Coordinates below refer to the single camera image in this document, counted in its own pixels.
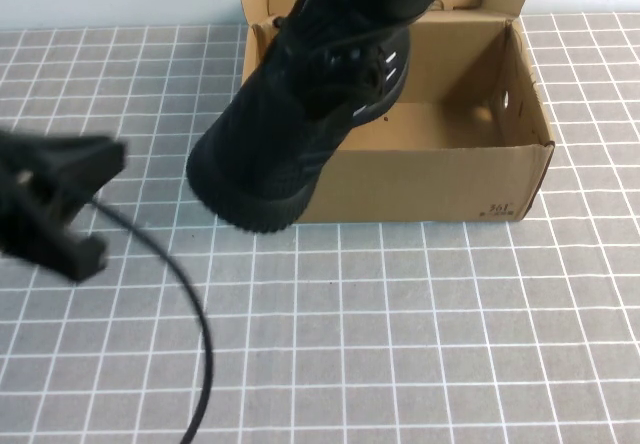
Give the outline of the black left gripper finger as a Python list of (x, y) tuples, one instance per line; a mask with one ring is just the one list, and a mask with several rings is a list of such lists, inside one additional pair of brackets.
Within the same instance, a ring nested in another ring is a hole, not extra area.
[(126, 144), (110, 136), (1, 132), (1, 169), (58, 222), (70, 222), (124, 170)]
[(37, 207), (1, 210), (1, 251), (72, 282), (83, 282), (106, 267), (107, 246), (101, 238), (75, 237)]

